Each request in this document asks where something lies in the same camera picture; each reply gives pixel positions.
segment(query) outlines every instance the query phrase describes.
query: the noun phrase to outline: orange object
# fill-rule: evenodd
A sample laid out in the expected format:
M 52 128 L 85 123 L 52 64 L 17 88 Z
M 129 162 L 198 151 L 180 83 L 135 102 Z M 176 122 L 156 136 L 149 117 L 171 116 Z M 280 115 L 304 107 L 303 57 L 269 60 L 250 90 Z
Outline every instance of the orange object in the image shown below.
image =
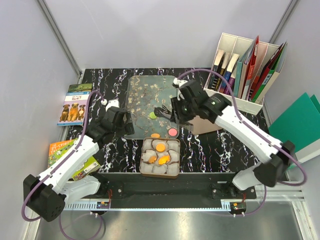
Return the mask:
M 151 156 L 150 158 L 149 158 L 149 163 L 150 164 L 153 164 L 155 161 L 157 160 L 157 157 L 156 156 Z
M 159 143 L 159 144 L 155 147 L 155 149 L 156 149 L 158 152 L 162 153 L 162 152 L 164 152 L 164 151 L 166 150 L 166 146 L 165 146 L 163 143 Z
M 160 159 L 158 161 L 159 165 L 166 164 L 168 162 L 170 162 L 170 156 L 169 155 L 160 157 Z
M 152 138 L 160 138 L 160 134 L 158 134 L 158 133 L 152 133 L 152 134 L 151 134 L 151 137 L 152 137 Z

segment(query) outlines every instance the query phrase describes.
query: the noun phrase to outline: green binder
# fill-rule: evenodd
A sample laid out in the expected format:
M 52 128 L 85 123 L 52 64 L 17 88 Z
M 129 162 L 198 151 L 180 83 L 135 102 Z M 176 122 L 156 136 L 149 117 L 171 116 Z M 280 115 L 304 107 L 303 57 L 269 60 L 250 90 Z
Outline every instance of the green binder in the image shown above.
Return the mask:
M 320 139 L 320 104 L 315 95 L 302 94 L 269 127 L 271 136 L 295 145 L 295 152 Z

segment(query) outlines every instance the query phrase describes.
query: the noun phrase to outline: dog picture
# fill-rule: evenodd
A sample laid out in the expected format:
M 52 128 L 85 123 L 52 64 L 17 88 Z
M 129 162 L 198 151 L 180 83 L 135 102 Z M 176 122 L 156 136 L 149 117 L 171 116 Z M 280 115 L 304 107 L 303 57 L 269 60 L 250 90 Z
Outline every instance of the dog picture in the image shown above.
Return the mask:
M 79 103 L 73 103 L 70 111 L 69 111 L 69 115 L 68 115 L 68 122 L 73 122 L 76 121 L 79 117 L 79 110 L 78 110 L 78 105 Z
M 69 115 L 69 104 L 63 105 L 63 110 L 61 113 L 61 117 L 60 117 L 60 122 L 65 122 L 68 119 L 68 115 Z
M 79 117 L 78 120 L 81 120 L 85 117 L 85 106 L 86 105 L 80 105 L 80 110 L 79 110 Z

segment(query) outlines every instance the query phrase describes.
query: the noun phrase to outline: marble tabletop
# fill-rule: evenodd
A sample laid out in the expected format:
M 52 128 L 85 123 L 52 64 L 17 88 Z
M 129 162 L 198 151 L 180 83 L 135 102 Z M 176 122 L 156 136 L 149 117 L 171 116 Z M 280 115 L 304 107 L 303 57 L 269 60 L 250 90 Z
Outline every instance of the marble tabletop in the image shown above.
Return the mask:
M 82 83 L 92 83 L 93 89 L 100 91 L 107 100 L 118 99 L 124 108 L 129 78 L 135 75 L 169 75 L 175 76 L 191 68 L 126 68 L 126 69 L 86 69 Z M 205 84 L 208 73 L 190 73 L 185 78 L 195 79 Z M 89 121 L 96 120 L 104 109 L 98 97 L 93 97 L 89 108 Z M 262 110 L 255 116 L 243 113 L 262 130 L 268 131 Z M 82 127 L 71 126 L 67 139 L 77 138 Z M 222 129 L 201 135 L 193 135 L 183 127 L 178 138 L 180 147 L 180 172 L 238 172 L 258 162 L 256 156 L 228 131 Z M 94 155 L 102 164 L 101 173 L 138 173 L 143 140 L 128 140 L 112 137 L 110 143 Z

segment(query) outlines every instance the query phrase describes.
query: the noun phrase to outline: gray floor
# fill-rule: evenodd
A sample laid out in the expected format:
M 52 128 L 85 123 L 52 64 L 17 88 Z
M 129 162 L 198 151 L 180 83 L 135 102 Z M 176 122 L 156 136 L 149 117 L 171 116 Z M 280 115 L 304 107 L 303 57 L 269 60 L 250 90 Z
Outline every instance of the gray floor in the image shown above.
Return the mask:
M 249 210 L 258 206 L 249 202 Z M 62 225 L 72 238 L 90 238 L 99 220 L 87 215 L 70 225 L 81 211 L 62 213 Z M 105 233 L 101 240 L 302 240 L 290 203 L 267 202 L 255 215 L 221 217 L 207 212 L 107 212 L 103 215 Z M 64 240 L 58 221 L 42 221 L 37 240 Z

